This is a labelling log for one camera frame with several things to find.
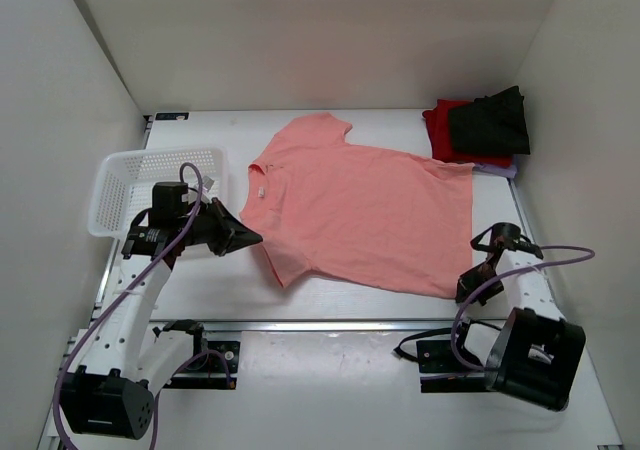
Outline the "pink t shirt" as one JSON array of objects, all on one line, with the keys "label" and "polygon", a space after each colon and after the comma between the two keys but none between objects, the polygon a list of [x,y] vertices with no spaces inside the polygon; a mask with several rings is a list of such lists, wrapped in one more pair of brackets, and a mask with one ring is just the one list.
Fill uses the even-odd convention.
[{"label": "pink t shirt", "polygon": [[328,113],[293,119],[249,165],[241,219],[282,286],[320,274],[451,299],[472,264],[468,164],[349,143]]}]

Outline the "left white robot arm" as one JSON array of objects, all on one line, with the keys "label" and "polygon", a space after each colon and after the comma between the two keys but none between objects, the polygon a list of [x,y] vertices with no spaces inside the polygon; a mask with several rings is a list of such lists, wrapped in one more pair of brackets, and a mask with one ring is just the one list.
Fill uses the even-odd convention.
[{"label": "left white robot arm", "polygon": [[215,197],[184,181],[158,182],[151,204],[132,220],[112,302],[82,335],[56,383],[58,429],[139,440],[156,420],[156,399],[182,367],[208,359],[209,343],[194,320],[176,320],[145,334],[158,296],[185,248],[205,245],[216,256],[261,243]]}]

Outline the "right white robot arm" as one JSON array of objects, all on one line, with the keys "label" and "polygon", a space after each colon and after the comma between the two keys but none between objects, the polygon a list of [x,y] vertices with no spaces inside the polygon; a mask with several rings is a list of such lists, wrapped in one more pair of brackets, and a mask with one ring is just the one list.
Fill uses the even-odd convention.
[{"label": "right white robot arm", "polygon": [[458,278],[452,325],[402,339],[394,355],[418,366],[424,394],[496,392],[564,410],[586,335],[551,295],[545,271],[561,261],[545,260],[543,248],[507,222],[470,246],[485,258]]}]

